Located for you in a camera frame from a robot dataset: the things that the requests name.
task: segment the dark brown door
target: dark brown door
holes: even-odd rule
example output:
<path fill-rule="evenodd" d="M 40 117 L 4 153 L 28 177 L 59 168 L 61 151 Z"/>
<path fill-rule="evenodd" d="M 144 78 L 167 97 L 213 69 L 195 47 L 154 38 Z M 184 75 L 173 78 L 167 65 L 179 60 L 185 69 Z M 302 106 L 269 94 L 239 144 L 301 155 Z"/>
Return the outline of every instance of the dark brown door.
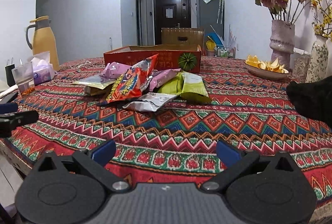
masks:
<path fill-rule="evenodd" d="M 191 28 L 190 0 L 154 0 L 155 44 L 161 44 L 161 28 Z"/>

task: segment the silver snack package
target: silver snack package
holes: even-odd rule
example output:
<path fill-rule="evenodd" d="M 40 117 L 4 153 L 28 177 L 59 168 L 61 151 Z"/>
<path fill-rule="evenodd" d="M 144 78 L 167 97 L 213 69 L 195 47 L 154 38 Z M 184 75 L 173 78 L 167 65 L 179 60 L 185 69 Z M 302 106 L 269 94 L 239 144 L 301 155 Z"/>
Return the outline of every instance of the silver snack package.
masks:
<path fill-rule="evenodd" d="M 149 92 L 135 101 L 124 105 L 123 108 L 139 112 L 156 112 L 159 108 L 176 97 L 177 95 Z"/>

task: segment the gray gripper base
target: gray gripper base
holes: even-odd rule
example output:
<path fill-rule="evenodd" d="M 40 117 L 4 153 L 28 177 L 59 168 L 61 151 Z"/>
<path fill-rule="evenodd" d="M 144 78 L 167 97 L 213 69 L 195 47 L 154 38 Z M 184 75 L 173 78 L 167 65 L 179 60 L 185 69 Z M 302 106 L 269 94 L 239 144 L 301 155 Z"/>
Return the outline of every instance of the gray gripper base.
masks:
<path fill-rule="evenodd" d="M 246 224 L 226 207 L 221 196 L 199 191 L 195 184 L 139 183 L 116 194 L 86 224 Z"/>

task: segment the plate of orange slices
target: plate of orange slices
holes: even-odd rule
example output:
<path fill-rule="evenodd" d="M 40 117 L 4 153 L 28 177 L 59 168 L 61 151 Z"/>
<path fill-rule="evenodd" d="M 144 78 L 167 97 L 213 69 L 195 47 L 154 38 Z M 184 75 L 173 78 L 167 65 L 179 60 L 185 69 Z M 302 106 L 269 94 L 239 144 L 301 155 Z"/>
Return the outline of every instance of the plate of orange slices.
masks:
<path fill-rule="evenodd" d="M 278 58 L 273 62 L 263 62 L 258 60 L 257 56 L 249 55 L 245 61 L 247 70 L 261 78 L 269 80 L 282 80 L 288 77 L 288 70 L 280 65 Z"/>

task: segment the yellow thermos jug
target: yellow thermos jug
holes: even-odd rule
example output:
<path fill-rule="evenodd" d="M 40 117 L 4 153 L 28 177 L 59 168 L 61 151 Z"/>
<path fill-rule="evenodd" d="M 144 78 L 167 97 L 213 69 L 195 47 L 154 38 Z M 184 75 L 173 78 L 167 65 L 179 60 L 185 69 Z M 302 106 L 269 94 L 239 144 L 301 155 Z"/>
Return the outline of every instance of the yellow thermos jug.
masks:
<path fill-rule="evenodd" d="M 35 23 L 27 27 L 26 39 L 28 46 L 32 49 L 34 55 L 49 51 L 50 63 L 53 64 L 55 71 L 60 70 L 58 53 L 56 51 L 55 37 L 51 27 L 49 26 L 49 17 L 42 16 L 35 20 L 31 20 L 30 23 Z M 35 28 L 34 30 L 34 41 L 33 44 L 29 42 L 28 30 Z"/>

